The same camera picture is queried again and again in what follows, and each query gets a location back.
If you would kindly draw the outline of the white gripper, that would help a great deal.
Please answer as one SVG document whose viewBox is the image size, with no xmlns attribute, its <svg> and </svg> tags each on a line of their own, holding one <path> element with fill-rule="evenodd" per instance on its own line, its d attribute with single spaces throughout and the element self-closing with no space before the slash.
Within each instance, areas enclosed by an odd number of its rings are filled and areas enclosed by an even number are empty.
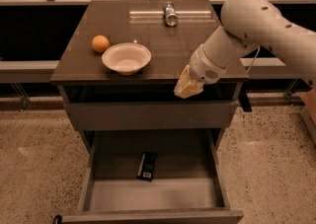
<svg viewBox="0 0 316 224">
<path fill-rule="evenodd" d="M 203 91 L 204 84 L 216 83 L 226 72 L 226 69 L 215 66 L 206 57 L 203 46 L 200 45 L 192 54 L 189 65 L 181 73 L 174 94 L 182 99 L 195 96 Z"/>
</svg>

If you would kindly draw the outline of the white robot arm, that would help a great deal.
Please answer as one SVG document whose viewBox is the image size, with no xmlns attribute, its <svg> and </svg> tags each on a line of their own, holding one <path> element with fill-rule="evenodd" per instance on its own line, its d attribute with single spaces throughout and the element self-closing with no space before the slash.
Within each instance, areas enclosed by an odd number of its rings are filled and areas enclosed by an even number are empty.
<svg viewBox="0 0 316 224">
<path fill-rule="evenodd" d="M 268 0 L 226 0 L 221 25 L 192 54 L 174 94 L 186 99 L 228 75 L 231 63 L 258 47 L 316 84 L 316 33 L 286 19 Z"/>
</svg>

